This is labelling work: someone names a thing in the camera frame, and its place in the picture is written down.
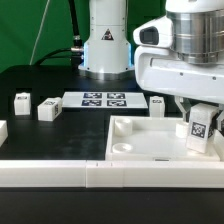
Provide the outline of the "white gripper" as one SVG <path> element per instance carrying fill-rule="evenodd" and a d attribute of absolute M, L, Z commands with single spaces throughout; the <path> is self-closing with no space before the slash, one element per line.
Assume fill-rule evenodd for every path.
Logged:
<path fill-rule="evenodd" d="M 224 124 L 224 19 L 163 16 L 133 32 L 138 85 L 173 95 L 187 120 L 187 98 L 220 104 L 216 129 Z"/>

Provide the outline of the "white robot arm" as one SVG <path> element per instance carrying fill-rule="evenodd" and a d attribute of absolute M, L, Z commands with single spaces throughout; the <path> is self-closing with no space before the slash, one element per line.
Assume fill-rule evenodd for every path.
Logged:
<path fill-rule="evenodd" d="M 126 39 L 126 0 L 90 0 L 90 36 L 84 44 L 83 73 L 111 79 L 135 71 L 147 91 L 219 105 L 224 122 L 224 0 L 166 0 L 165 15 Z"/>

